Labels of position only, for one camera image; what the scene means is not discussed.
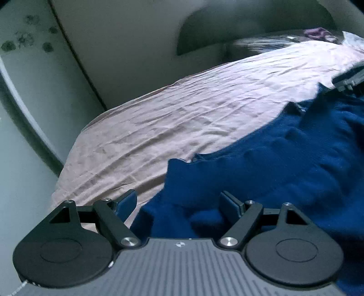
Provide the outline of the purple cloth on bed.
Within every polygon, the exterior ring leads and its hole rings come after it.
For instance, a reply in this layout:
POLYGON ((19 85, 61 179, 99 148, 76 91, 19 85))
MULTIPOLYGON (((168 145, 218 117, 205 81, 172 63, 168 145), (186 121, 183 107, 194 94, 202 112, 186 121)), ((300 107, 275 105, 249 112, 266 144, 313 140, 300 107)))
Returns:
POLYGON ((311 28, 303 31, 305 37, 316 40, 316 41, 324 41, 329 43, 337 44, 339 42, 338 37, 333 35, 330 31, 318 27, 318 28, 311 28))

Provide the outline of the pink bed sheet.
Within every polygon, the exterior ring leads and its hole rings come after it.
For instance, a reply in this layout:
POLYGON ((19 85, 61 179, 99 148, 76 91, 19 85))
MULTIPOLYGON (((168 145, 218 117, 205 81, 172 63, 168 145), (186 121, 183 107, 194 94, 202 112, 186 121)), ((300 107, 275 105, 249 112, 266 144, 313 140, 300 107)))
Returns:
POLYGON ((90 205, 138 193, 138 212, 164 187, 171 159, 224 149, 316 98, 363 60, 363 41, 307 41, 183 78, 99 115, 77 137, 52 196, 90 205))

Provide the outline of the dark headboard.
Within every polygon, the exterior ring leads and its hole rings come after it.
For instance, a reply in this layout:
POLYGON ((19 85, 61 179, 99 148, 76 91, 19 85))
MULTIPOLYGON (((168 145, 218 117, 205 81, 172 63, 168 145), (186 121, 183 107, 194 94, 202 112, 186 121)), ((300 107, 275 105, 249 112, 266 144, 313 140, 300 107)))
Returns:
POLYGON ((209 1, 183 22, 177 55, 235 39, 316 27, 337 30, 318 1, 209 1))

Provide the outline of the patterned pillow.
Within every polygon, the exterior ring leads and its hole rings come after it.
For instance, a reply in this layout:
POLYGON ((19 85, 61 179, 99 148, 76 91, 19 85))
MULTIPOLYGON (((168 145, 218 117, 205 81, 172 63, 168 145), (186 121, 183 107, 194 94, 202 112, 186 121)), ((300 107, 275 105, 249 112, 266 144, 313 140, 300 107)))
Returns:
POLYGON ((287 48, 291 45, 309 41, 310 39, 302 34, 280 34, 268 36, 254 36, 237 39, 225 44, 225 61, 232 62, 256 56, 278 49, 287 48))

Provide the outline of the blue knit sweater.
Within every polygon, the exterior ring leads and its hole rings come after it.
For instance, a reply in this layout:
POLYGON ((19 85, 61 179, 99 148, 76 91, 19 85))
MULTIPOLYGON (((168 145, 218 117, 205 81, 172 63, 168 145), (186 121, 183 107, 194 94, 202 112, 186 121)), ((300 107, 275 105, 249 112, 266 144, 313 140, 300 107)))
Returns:
POLYGON ((171 159, 163 189, 136 215, 140 239, 221 236, 223 191, 268 208, 294 204, 344 251, 338 286, 363 294, 363 98, 321 87, 224 149, 171 159))

